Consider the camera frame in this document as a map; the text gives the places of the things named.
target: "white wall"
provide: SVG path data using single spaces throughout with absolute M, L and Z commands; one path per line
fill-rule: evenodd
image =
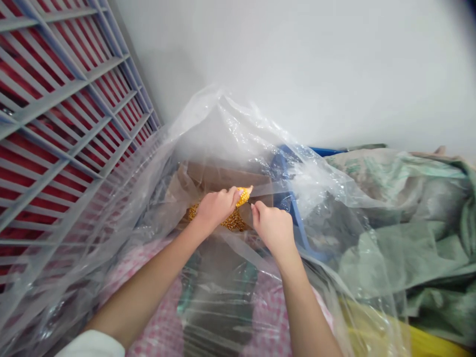
M 164 121 L 221 83 L 304 144 L 447 145 L 476 161 L 476 25 L 463 1 L 111 2 Z

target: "pink checkered fabric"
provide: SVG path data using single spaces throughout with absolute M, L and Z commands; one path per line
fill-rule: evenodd
M 169 243 L 170 240 L 159 240 L 129 252 L 107 276 L 106 285 L 100 295 L 101 305 Z M 267 260 L 271 271 L 258 274 L 252 298 L 253 336 L 240 354 L 243 357 L 292 356 L 283 285 L 274 277 L 280 276 L 274 260 L 272 258 Z M 183 355 L 183 329 L 177 316 L 181 290 L 180 278 L 177 277 L 142 334 L 127 351 L 128 357 Z M 316 290 L 314 294 L 329 326 L 333 329 L 332 315 Z
M 253 292 L 253 337 L 241 352 L 248 356 L 292 356 L 291 336 L 289 334 L 288 312 L 279 270 L 274 260 L 268 258 L 270 271 L 260 272 Z M 331 330 L 334 319 L 327 309 L 321 295 L 313 288 L 324 317 Z
M 170 240 L 158 240 L 129 252 L 107 276 L 106 285 L 100 294 L 101 305 L 169 243 Z M 183 356 L 183 329 L 177 316 L 181 293 L 182 284 L 177 277 L 142 334 L 127 351 L 128 357 Z

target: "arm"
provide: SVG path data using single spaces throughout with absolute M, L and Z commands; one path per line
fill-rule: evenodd
M 207 194 L 195 219 L 111 296 L 84 331 L 103 332 L 127 350 L 193 252 L 233 212 L 239 195 L 236 187 Z
M 261 201 L 251 210 L 254 228 L 275 258 L 283 279 L 293 355 L 342 356 L 307 279 L 294 242 L 292 217 Z

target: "plastic wrap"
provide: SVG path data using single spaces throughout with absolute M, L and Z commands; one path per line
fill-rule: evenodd
M 49 264 L 38 279 L 18 284 L 23 275 L 13 267 L 9 301 L 0 305 L 14 309 L 14 318 L 0 335 L 4 355 L 40 356 L 60 349 L 134 271 L 120 267 L 135 252 L 152 251 L 149 244 L 160 249 L 173 239 L 187 223 L 187 209 L 207 192 L 250 184 L 250 202 L 259 199 L 293 216 L 309 280 L 329 312 L 344 354 L 407 354 L 407 326 L 398 320 L 405 295 L 391 289 L 376 239 L 366 241 L 365 249 L 359 246 L 360 235 L 375 234 L 363 209 L 385 210 L 385 204 L 369 198 L 349 176 L 298 144 L 256 108 L 239 106 L 222 89 L 209 87 L 192 97 L 176 121 L 115 168 L 62 244 L 48 251 Z M 279 292 L 279 273 L 251 227 L 249 204 L 240 213 L 245 231 L 218 227 L 159 307 L 165 311 L 162 317 L 171 321 L 164 331 L 170 346 L 162 346 L 163 355 L 174 356 L 179 346 L 189 356 L 253 356 L 257 340 L 270 345 L 274 341 L 274 347 L 282 341 L 278 354 L 290 351 L 282 337 L 289 336 L 288 327 L 266 310 L 270 301 L 279 300 L 276 309 L 282 312 L 283 297 L 270 296 Z M 340 276 L 339 266 L 344 252 L 357 247 L 359 262 L 368 259 L 374 273 L 352 276 L 357 279 L 352 286 L 359 288 L 351 291 L 349 275 Z M 24 256 L 33 253 L 27 250 Z M 394 254 L 403 260 L 398 247 Z M 34 267 L 33 259 L 29 263 Z M 51 274 L 58 268 L 60 273 Z M 376 282 L 382 288 L 377 295 L 366 290 Z M 213 323 L 204 322 L 205 315 Z M 259 347 L 274 353 L 273 346 Z M 129 351 L 131 356 L 138 353 Z

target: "yellow plastic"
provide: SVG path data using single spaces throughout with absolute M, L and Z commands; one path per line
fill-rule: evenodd
M 471 353 L 453 342 L 430 335 L 415 327 L 385 316 L 370 306 L 352 300 L 341 299 L 341 308 L 348 326 L 349 338 L 355 356 L 387 356 L 395 339 L 387 336 L 387 331 L 409 332 L 402 341 L 411 342 L 411 355 L 414 357 L 470 357 Z M 403 346 L 394 355 L 409 356 Z

